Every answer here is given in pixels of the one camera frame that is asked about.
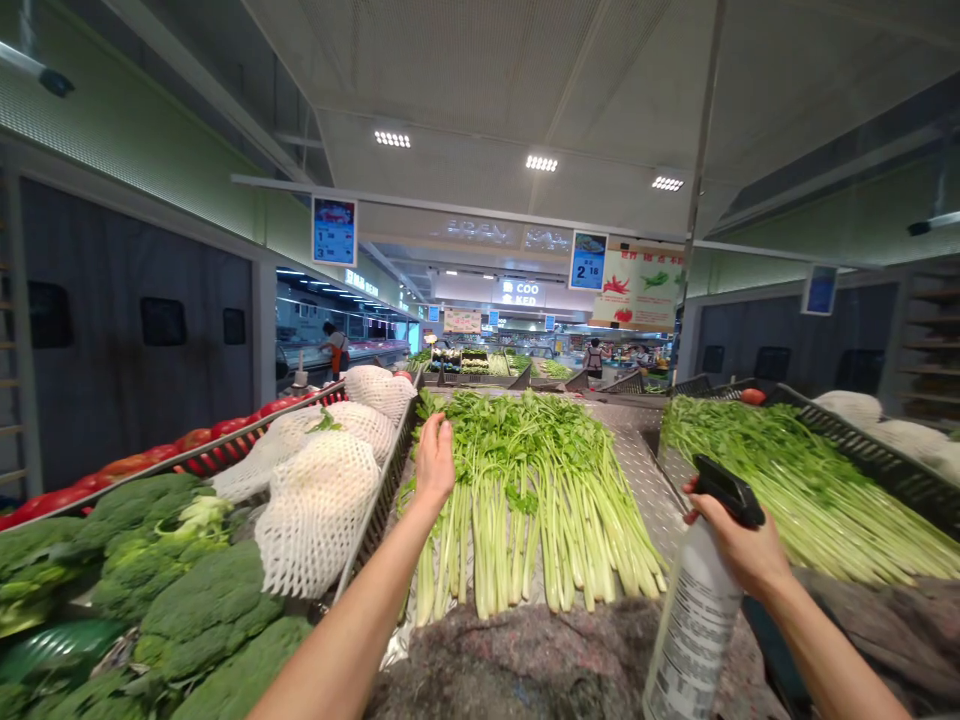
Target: recessed light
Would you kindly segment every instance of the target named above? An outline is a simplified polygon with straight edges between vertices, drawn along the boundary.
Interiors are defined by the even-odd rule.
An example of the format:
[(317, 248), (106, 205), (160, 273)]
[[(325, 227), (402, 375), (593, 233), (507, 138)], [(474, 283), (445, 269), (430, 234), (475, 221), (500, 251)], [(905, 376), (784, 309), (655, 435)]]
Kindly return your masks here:
[(683, 180), (666, 177), (665, 175), (658, 175), (657, 179), (653, 181), (651, 187), (654, 187), (657, 190), (669, 190), (670, 192), (677, 192), (677, 190), (683, 187)]
[(392, 147), (410, 147), (410, 136), (398, 135), (397, 133), (388, 133), (377, 130), (373, 133), (374, 138), (381, 145), (391, 145)]
[(531, 170), (543, 170), (544, 172), (556, 172), (557, 161), (551, 158), (542, 158), (537, 155), (527, 155), (527, 167)]

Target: hand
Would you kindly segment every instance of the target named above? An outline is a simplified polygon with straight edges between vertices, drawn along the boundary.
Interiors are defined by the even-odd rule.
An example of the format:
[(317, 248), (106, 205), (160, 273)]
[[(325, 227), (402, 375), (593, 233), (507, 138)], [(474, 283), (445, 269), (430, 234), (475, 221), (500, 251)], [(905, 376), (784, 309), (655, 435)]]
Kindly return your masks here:
[(417, 450), (418, 501), (427, 502), (437, 512), (453, 492), (456, 471), (453, 467), (453, 426), (443, 413), (431, 415), (420, 431)]
[(764, 602), (769, 594), (785, 582), (793, 581), (790, 564), (780, 544), (773, 516), (763, 509), (767, 521), (756, 530), (743, 527), (727, 509), (711, 495), (696, 494), (697, 479), (683, 486), (695, 510), (684, 517), (687, 525), (703, 515), (717, 535), (720, 554), (727, 561), (737, 582), (757, 600)]

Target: white spray bottle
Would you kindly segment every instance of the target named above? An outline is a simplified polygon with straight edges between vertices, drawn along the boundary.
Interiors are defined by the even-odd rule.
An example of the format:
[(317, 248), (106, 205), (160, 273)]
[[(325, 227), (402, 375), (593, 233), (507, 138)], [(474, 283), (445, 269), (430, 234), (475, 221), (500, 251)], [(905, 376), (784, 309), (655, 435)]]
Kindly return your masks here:
[[(763, 509), (743, 480), (706, 455), (694, 457), (697, 493), (712, 495), (747, 528), (763, 525)], [(646, 720), (710, 717), (720, 671), (743, 599), (743, 588), (717, 549), (707, 519), (697, 518), (677, 551), (657, 643), (643, 690)]]

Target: shopper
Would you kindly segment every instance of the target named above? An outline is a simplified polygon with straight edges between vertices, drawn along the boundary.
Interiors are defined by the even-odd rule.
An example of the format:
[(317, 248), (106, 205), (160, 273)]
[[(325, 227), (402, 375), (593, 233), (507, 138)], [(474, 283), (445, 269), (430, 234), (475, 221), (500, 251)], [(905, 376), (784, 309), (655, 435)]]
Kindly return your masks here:
[(591, 340), (584, 351), (583, 369), (590, 377), (597, 380), (603, 379), (603, 350), (600, 349), (600, 338)]
[(330, 339), (321, 347), (329, 347), (333, 354), (333, 380), (336, 382), (340, 379), (340, 373), (350, 367), (350, 341), (332, 322), (325, 322), (323, 331)]
[[(257, 703), (247, 720), (340, 720), (363, 715), (420, 551), (453, 490), (453, 429), (443, 413), (423, 426), (413, 501), (339, 603)], [(909, 720), (902, 705), (793, 577), (773, 519), (759, 530), (734, 521), (714, 498), (684, 487), (716, 532), (744, 589), (762, 602), (786, 638), (819, 714), (826, 720)], [(643, 678), (637, 678), (643, 687)]]

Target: spray bottle trigger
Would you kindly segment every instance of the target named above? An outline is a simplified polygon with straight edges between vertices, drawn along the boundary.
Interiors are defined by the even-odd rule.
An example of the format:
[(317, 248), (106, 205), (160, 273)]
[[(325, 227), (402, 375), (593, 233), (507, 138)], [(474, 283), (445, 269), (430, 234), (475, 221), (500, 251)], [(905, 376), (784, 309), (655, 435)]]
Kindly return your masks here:
[(766, 522), (763, 508), (747, 483), (706, 455), (694, 455), (693, 464), (700, 473), (697, 493), (715, 497), (745, 528), (755, 530)]

